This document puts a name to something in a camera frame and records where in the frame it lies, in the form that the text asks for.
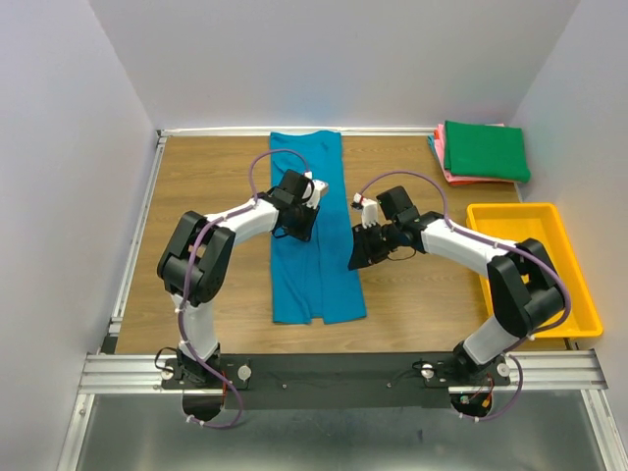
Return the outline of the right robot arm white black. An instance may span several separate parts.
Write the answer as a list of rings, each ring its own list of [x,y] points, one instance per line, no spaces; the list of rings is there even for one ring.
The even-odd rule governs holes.
[[[456,262],[488,281],[492,316],[445,361],[445,373],[457,382],[476,383],[497,358],[570,307],[568,290],[536,239],[494,238],[464,229],[444,214],[420,213],[402,186],[375,199],[357,193],[351,206],[360,222],[352,229],[349,270],[373,266],[408,247]]]

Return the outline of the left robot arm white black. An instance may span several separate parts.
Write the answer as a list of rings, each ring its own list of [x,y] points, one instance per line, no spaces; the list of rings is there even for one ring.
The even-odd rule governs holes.
[[[234,249],[270,234],[307,242],[329,185],[310,171],[288,170],[280,183],[256,192],[236,208],[218,214],[183,214],[157,266],[157,275],[175,305],[180,332],[177,363],[162,375],[205,388],[218,380],[220,344],[213,300],[222,288]]]

